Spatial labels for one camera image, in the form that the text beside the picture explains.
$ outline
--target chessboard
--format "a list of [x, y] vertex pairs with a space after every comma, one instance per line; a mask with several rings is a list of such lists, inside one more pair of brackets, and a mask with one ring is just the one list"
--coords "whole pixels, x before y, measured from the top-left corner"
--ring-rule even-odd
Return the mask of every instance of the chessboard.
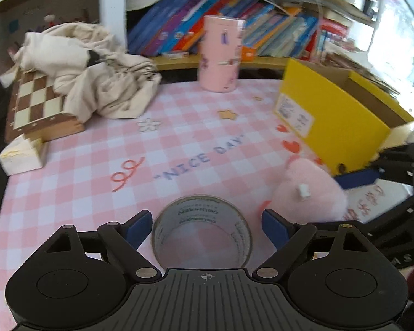
[[49, 141], [84, 130], [75, 116], [63, 113], [65, 96], [54, 92], [53, 83], [42, 72], [18, 70], [7, 116], [8, 143], [21, 134]]

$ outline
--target white flower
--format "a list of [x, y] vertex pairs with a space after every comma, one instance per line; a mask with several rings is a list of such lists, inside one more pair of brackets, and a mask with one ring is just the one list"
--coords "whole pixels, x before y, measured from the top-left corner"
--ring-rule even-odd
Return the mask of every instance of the white flower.
[[151, 121], [150, 118], [147, 118], [144, 122], [138, 122], [139, 131], [157, 130], [160, 124], [160, 121]]

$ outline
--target pink canister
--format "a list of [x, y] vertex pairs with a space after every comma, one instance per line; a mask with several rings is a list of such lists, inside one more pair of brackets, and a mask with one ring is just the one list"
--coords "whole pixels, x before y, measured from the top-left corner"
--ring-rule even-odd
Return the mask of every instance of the pink canister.
[[212, 92], [236, 88], [241, 60], [244, 20], [224, 16], [204, 17], [204, 37], [200, 43], [198, 81]]

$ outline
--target beige cloth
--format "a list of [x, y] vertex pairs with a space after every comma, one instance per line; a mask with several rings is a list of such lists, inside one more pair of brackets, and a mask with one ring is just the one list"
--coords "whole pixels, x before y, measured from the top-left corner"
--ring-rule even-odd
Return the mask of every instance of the beige cloth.
[[[89, 50], [103, 62], [87, 67]], [[139, 117], [161, 81], [150, 59], [125, 53], [103, 26], [80, 22], [27, 33], [15, 61], [23, 70], [53, 77], [54, 91], [66, 95], [63, 112], [81, 122], [94, 111], [108, 118]]]

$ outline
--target purple book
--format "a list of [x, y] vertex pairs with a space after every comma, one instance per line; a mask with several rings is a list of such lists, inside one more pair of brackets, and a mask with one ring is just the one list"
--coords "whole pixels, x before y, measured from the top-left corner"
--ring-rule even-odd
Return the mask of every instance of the purple book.
[[161, 31], [158, 32], [152, 41], [147, 45], [144, 49], [143, 55], [149, 57], [157, 56], [161, 45], [169, 36], [173, 36], [172, 32], [180, 25], [181, 20], [200, 1], [201, 0], [190, 0], [182, 9], [173, 15], [173, 17], [162, 27]]

